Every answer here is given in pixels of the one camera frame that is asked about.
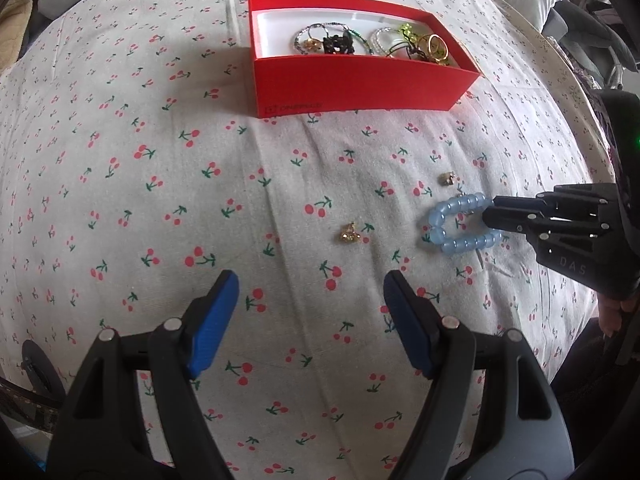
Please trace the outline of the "right hand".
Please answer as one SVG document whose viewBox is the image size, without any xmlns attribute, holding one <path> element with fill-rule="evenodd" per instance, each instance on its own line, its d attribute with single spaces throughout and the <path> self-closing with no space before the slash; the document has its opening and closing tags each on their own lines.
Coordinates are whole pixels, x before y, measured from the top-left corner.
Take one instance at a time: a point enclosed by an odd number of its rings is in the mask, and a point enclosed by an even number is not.
<svg viewBox="0 0 640 480">
<path fill-rule="evenodd" d="M 623 314 L 634 312 L 639 296 L 618 301 L 598 295 L 599 326 L 605 336 L 613 337 L 623 325 Z"/>
</svg>

